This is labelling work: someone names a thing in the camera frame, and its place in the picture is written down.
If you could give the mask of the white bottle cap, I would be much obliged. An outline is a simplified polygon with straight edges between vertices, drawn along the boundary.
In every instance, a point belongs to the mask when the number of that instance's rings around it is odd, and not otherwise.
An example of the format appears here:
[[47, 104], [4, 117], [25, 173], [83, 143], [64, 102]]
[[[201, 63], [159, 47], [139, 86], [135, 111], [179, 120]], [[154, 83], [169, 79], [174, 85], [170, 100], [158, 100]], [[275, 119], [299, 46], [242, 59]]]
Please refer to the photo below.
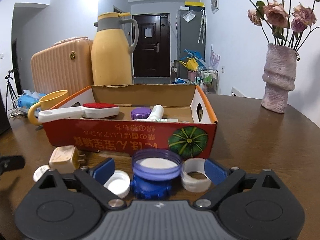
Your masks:
[[104, 187], [119, 198], [124, 199], [130, 192], [130, 176], [124, 171], [115, 170], [111, 178], [104, 184]]

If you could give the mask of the white tape roll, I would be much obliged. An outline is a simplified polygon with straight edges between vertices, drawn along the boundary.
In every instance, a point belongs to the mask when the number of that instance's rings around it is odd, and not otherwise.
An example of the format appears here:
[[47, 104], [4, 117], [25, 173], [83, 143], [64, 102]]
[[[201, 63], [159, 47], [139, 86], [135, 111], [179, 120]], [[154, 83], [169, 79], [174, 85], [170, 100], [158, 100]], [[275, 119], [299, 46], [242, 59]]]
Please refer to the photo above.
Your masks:
[[182, 164], [181, 183], [185, 190], [192, 193], [207, 191], [211, 186], [211, 180], [204, 171], [205, 160], [202, 158], [191, 158]]

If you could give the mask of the small white round disc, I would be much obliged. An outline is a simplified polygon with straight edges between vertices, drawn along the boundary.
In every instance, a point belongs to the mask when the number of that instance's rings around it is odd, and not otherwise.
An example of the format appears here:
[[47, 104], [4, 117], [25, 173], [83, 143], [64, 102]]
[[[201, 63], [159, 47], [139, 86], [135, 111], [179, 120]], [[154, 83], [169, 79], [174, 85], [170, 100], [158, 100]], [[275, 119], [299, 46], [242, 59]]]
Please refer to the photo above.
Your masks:
[[38, 167], [33, 174], [33, 181], [35, 183], [38, 182], [39, 179], [49, 170], [50, 170], [49, 165], [42, 165], [42, 166]]

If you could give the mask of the cream square plug adapter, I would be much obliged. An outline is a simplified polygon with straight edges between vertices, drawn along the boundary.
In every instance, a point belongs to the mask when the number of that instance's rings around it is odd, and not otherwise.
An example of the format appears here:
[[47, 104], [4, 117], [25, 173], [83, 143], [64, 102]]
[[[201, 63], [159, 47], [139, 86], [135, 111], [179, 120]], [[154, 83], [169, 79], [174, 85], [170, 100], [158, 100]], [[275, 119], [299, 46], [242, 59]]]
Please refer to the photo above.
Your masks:
[[60, 174], [73, 173], [85, 163], [86, 155], [73, 145], [57, 147], [49, 159], [49, 167]]

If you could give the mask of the blue transparent jar lid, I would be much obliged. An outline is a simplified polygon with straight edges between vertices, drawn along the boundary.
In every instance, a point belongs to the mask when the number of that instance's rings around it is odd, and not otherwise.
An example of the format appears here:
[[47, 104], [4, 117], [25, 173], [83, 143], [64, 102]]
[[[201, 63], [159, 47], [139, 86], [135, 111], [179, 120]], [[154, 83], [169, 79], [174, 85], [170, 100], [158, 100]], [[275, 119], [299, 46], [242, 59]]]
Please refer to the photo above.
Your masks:
[[137, 199], [158, 200], [171, 196], [172, 181], [180, 176], [181, 157], [169, 150], [137, 151], [131, 160], [131, 191]]

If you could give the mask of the red white lint brush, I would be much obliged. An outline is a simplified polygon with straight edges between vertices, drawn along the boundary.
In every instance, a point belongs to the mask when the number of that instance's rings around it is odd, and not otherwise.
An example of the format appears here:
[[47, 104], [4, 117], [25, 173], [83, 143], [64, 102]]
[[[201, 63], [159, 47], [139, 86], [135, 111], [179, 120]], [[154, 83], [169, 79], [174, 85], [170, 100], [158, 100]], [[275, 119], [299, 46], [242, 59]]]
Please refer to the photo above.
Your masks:
[[109, 103], [85, 103], [82, 106], [49, 109], [40, 111], [38, 120], [41, 123], [83, 117], [88, 119], [104, 119], [119, 114], [119, 106]]

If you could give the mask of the purple scalloped lid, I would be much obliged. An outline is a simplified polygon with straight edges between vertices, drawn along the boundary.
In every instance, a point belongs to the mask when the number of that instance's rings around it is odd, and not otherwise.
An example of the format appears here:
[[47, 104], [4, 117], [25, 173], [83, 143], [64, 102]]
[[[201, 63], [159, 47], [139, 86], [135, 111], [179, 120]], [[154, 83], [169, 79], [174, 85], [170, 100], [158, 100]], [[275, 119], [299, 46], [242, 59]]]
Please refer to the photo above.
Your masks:
[[150, 114], [151, 114], [150, 108], [137, 107], [131, 111], [130, 116], [132, 120], [137, 120], [137, 119], [147, 119]]

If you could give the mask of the white spray bottle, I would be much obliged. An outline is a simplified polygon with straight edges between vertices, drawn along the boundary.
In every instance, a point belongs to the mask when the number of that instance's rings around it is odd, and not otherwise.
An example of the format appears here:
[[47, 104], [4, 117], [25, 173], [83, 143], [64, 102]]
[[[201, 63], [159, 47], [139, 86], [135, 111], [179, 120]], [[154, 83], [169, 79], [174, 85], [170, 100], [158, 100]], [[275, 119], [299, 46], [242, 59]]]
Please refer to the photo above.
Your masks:
[[148, 120], [157, 120], [163, 118], [164, 108], [161, 105], [155, 105], [148, 116]]

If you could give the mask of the black paper bag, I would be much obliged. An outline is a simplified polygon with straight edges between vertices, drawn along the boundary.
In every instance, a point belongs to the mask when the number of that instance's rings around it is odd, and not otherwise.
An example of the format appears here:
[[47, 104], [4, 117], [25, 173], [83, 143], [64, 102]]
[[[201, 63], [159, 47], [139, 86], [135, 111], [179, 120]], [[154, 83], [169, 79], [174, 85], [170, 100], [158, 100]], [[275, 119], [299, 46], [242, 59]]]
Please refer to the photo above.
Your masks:
[[0, 95], [0, 135], [5, 133], [10, 128], [10, 122], [4, 108], [2, 96]]

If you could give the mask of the blue tissue pack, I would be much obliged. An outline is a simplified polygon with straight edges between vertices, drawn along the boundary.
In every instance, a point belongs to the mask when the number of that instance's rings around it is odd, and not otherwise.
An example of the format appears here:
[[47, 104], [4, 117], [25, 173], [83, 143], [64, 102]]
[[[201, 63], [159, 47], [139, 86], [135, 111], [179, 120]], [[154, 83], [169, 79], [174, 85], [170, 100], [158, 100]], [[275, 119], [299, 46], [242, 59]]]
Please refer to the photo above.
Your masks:
[[18, 107], [29, 109], [33, 104], [37, 103], [40, 98], [45, 96], [44, 93], [38, 93], [36, 91], [24, 90], [22, 95], [18, 98]]

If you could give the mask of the yellow mug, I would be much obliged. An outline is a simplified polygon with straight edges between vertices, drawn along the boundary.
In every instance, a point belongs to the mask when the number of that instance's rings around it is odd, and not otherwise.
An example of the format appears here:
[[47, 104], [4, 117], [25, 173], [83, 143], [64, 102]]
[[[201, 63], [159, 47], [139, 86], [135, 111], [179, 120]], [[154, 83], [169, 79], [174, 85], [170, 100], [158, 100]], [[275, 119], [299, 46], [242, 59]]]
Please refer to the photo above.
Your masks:
[[35, 117], [35, 111], [40, 108], [42, 111], [51, 109], [53, 106], [57, 105], [61, 101], [65, 100], [69, 97], [68, 90], [58, 90], [55, 92], [51, 92], [42, 98], [40, 100], [33, 104], [28, 111], [28, 120], [31, 124], [40, 126], [41, 123], [38, 121], [38, 119]]

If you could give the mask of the red cardboard box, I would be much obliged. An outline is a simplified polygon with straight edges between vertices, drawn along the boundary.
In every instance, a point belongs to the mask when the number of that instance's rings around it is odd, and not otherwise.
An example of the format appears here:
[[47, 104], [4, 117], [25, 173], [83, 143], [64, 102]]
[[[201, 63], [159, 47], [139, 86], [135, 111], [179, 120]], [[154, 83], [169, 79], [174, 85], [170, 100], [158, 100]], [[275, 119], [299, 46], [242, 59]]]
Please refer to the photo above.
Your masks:
[[[75, 107], [84, 103], [111, 103], [119, 114], [107, 119], [83, 117], [43, 123], [53, 146], [74, 145], [84, 151], [113, 151], [133, 155], [146, 148], [171, 150], [183, 159], [208, 158], [218, 120], [204, 92], [196, 85], [91, 86], [54, 106]], [[162, 119], [189, 123], [133, 121], [137, 107], [164, 108]]]

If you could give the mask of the pink ribbed suitcase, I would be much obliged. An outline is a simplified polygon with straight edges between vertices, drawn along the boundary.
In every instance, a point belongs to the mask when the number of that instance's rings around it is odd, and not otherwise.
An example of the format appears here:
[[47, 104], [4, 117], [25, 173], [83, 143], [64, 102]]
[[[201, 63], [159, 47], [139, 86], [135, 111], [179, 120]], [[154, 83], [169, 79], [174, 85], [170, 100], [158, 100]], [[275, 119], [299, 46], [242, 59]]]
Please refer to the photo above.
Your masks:
[[30, 60], [35, 90], [67, 90], [72, 95], [93, 85], [92, 44], [87, 37], [74, 37], [35, 53]]

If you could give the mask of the yellow thermos jug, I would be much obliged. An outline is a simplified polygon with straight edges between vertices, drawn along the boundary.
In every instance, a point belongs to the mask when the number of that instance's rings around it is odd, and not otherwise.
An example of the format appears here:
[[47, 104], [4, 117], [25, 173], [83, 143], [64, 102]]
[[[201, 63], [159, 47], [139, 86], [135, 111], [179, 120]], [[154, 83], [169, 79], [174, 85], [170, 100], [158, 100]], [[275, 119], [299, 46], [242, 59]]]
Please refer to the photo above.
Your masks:
[[[123, 25], [132, 24], [135, 39], [129, 44]], [[107, 12], [94, 23], [97, 33], [91, 49], [93, 81], [96, 86], [132, 84], [131, 55], [138, 43], [138, 23], [129, 12]]]

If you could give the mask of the pink textured vase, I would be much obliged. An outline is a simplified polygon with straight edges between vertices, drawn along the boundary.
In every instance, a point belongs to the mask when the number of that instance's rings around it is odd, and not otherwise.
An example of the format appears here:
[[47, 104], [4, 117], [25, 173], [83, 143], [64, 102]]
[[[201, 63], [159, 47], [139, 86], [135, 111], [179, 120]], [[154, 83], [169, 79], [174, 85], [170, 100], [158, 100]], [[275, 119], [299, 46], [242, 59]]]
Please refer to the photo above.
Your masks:
[[265, 94], [261, 105], [275, 113], [285, 113], [290, 91], [295, 90], [297, 52], [286, 46], [269, 43], [263, 81]]

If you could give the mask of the yellow watering can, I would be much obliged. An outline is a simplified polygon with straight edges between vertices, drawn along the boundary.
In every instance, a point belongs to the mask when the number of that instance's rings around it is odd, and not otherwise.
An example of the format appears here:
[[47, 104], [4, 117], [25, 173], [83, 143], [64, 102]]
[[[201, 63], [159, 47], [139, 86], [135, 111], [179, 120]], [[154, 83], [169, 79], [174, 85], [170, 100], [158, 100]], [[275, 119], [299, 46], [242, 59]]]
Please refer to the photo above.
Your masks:
[[196, 59], [195, 58], [189, 58], [189, 57], [187, 59], [188, 59], [187, 62], [183, 62], [183, 61], [180, 60], [179, 63], [182, 66], [184, 66], [190, 72], [197, 71], [199, 64], [196, 61]]

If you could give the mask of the dark entrance door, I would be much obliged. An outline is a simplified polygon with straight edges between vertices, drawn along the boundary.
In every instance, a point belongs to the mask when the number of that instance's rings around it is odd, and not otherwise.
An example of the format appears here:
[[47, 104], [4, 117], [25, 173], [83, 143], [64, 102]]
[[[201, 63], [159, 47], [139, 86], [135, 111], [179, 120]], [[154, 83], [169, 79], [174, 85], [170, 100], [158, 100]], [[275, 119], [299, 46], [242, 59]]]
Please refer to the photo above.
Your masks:
[[139, 14], [138, 43], [133, 52], [134, 77], [170, 76], [170, 14]]

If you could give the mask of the grey refrigerator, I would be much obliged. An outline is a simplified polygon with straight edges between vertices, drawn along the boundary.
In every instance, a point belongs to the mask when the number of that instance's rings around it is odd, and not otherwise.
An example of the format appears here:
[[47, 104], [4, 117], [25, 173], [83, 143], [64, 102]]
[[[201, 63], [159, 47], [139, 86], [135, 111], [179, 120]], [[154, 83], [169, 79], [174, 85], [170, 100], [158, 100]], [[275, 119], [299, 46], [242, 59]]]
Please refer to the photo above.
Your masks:
[[200, 41], [201, 17], [204, 7], [190, 6], [189, 10], [177, 11], [177, 61], [184, 60], [189, 54], [185, 51], [197, 51], [202, 59], [205, 56], [205, 38]]

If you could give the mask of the dried pink roses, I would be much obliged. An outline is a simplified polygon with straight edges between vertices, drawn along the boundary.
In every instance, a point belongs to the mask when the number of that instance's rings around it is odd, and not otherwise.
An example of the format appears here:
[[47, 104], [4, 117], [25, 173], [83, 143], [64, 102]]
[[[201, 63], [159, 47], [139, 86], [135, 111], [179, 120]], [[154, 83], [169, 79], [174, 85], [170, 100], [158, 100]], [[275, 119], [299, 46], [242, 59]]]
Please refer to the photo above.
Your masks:
[[292, 5], [289, 0], [289, 7], [285, 9], [285, 1], [281, 0], [258, 0], [253, 2], [248, 0], [253, 9], [247, 11], [247, 16], [251, 23], [256, 26], [263, 26], [266, 23], [272, 30], [274, 42], [278, 46], [289, 47], [299, 51], [306, 42], [310, 34], [318, 29], [315, 24], [315, 4], [319, 0], [314, 0], [312, 7], [305, 7], [302, 4]]

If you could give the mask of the yellow black box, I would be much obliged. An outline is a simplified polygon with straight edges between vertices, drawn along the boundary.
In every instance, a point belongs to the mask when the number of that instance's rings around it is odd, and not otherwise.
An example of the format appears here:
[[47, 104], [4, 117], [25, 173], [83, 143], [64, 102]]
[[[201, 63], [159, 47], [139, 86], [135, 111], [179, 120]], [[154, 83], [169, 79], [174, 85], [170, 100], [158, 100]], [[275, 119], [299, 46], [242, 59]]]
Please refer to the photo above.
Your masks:
[[186, 7], [200, 7], [200, 8], [204, 8], [204, 3], [202, 3], [202, 2], [185, 1], [184, 4], [185, 4]]

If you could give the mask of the wall picture frame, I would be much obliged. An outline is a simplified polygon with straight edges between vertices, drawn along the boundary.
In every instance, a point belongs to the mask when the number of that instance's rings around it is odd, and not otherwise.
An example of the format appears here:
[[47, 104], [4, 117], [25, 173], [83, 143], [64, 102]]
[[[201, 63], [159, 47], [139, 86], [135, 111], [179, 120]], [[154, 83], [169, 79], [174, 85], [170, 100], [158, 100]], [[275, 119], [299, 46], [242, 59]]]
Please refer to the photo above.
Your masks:
[[215, 14], [219, 10], [219, 0], [210, 0], [212, 13]]

